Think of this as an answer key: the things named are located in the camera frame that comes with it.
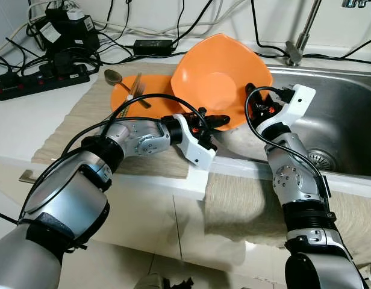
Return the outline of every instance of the orange plate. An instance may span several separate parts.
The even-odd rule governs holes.
[[[123,79],[123,83],[131,88],[136,76],[131,75]],[[170,75],[142,75],[141,81],[145,84],[144,94],[148,93],[165,93],[174,95],[170,85]],[[120,84],[116,84],[111,94],[111,109],[115,111],[126,99],[128,92]],[[180,105],[163,98],[149,98],[148,101],[152,107],[144,108],[138,102],[135,102],[129,107],[126,116],[146,116],[153,118],[161,118],[175,113],[183,113],[184,110]]]
[[[207,114],[226,114],[227,131],[245,123],[245,87],[272,85],[272,76],[263,61],[240,42],[224,34],[211,36],[195,45],[182,58],[171,79],[172,90]],[[261,92],[265,98],[267,92]]]

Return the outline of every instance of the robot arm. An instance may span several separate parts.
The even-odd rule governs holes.
[[[205,117],[211,127],[229,117]],[[208,169],[216,147],[192,113],[162,122],[121,121],[106,138],[95,135],[59,164],[30,194],[18,226],[0,240],[0,289],[58,287],[63,254],[85,243],[102,226],[110,206],[104,191],[126,157],[149,156],[177,145],[184,156]]]
[[[253,89],[248,85],[248,93]],[[283,107],[255,95],[250,101],[252,123],[264,138],[293,149],[307,157],[298,135],[288,127],[302,117],[315,90],[295,85],[283,91]],[[291,257],[285,266],[289,289],[364,289],[368,288],[335,226],[335,214],[330,212],[330,192],[325,177],[314,174],[306,163],[294,155],[265,146],[273,173],[273,188],[283,208],[287,226],[286,248]]]

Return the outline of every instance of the metal spoon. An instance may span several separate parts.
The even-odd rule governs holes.
[[[127,87],[122,81],[123,81],[123,77],[121,76],[121,74],[117,71],[114,71],[114,70],[111,70],[111,69],[107,69],[104,71],[104,76],[105,76],[105,80],[107,83],[111,84],[111,85],[116,85],[116,84],[120,84],[122,85],[122,87],[124,87],[128,92],[130,92],[131,90],[129,89],[129,87]],[[144,99],[142,99],[141,101],[139,101],[139,103],[145,107],[145,108],[150,108],[151,105],[146,102]]]

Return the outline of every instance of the stainless steel sink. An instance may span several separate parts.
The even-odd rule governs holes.
[[[305,116],[291,127],[312,161],[322,170],[371,176],[371,73],[282,66],[269,69],[274,87],[298,83],[316,89]],[[218,155],[266,160],[264,143],[247,124],[214,136],[218,146],[229,150],[218,150]]]

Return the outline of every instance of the cloth mat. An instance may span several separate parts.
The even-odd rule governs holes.
[[[113,69],[126,77],[136,75],[139,72],[142,74],[172,75],[175,68],[176,65],[174,64],[126,63],[100,69],[97,81],[72,108],[62,124],[45,141],[42,148],[35,152],[32,162],[51,164],[52,160],[61,155],[64,147],[75,134],[102,121],[111,113],[110,95],[113,86],[105,81],[105,69]],[[82,138],[75,143],[72,149],[80,145]],[[168,151],[150,157],[129,157],[122,162],[116,172],[129,175],[184,179],[187,177],[188,167],[188,161],[178,152],[177,148],[171,146]]]
[[[371,198],[332,191],[330,209],[356,264],[371,263]],[[205,232],[284,247],[283,211],[271,181],[211,173],[205,194]]]

